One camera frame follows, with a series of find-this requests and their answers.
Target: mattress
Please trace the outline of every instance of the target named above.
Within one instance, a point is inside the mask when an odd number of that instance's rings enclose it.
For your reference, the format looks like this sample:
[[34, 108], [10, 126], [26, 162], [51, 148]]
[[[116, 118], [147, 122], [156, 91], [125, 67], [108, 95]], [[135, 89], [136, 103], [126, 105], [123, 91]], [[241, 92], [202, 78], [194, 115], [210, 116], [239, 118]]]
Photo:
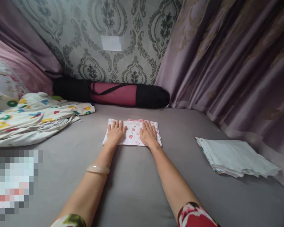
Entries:
[[[42, 163], [29, 202], [0, 226], [50, 226], [99, 154], [108, 119], [143, 118], [158, 122], [164, 151], [222, 227], [284, 227], [284, 188], [274, 178], [235, 179], [212, 170], [194, 137], [228, 137], [201, 112], [108, 105], [95, 109], [42, 143], [11, 148], [39, 150]], [[93, 226], [177, 226], [147, 147], [117, 147]]]

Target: colorful sleeve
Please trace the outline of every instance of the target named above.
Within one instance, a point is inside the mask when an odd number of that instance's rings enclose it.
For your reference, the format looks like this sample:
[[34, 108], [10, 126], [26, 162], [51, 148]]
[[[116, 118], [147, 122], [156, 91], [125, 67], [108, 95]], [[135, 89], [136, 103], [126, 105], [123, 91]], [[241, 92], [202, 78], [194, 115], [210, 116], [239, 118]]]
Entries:
[[178, 214], [179, 227], [220, 227], [209, 214], [194, 202], [185, 204]]
[[86, 227], [86, 224], [81, 216], [68, 214], [55, 221], [51, 227]]

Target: wall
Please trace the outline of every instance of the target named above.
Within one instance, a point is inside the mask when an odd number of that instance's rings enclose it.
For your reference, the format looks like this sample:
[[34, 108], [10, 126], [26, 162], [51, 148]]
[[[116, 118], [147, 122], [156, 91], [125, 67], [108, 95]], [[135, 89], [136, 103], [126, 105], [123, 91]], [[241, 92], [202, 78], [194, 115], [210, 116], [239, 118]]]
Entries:
[[[64, 71], [78, 79], [154, 84], [179, 0], [13, 0]], [[100, 35], [120, 36], [103, 51]]]

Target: pixelated blur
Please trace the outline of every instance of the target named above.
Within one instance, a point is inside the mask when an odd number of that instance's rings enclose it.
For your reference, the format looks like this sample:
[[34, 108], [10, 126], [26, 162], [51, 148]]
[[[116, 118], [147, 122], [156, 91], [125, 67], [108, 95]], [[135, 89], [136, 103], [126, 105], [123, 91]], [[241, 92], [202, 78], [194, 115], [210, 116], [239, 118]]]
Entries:
[[38, 150], [0, 150], [0, 221], [28, 206], [41, 160]]

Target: folded white towel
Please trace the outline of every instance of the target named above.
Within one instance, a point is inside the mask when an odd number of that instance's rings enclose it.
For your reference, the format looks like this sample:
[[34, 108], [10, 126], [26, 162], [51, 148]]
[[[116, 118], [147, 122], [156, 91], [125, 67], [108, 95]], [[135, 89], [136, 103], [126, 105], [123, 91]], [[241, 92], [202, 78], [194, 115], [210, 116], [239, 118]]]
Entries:
[[244, 174], [275, 176], [281, 168], [255, 152], [248, 143], [240, 140], [207, 140], [196, 137], [213, 170], [233, 177]]
[[[108, 119], [108, 124], [112, 125], [114, 121], [116, 120], [110, 118]], [[136, 121], [131, 121], [131, 120], [123, 121], [123, 126], [127, 126], [127, 130], [124, 140], [122, 140], [119, 143], [119, 145], [145, 146], [140, 140], [140, 129], [143, 128], [142, 126], [143, 122], [144, 122], [143, 119]], [[158, 122], [150, 121], [150, 123], [152, 126], [153, 125], [155, 126], [157, 133], [157, 141], [160, 144], [160, 146], [162, 146], [161, 136], [158, 128]], [[105, 144], [106, 141], [107, 141], [107, 131], [103, 140], [103, 145]]]

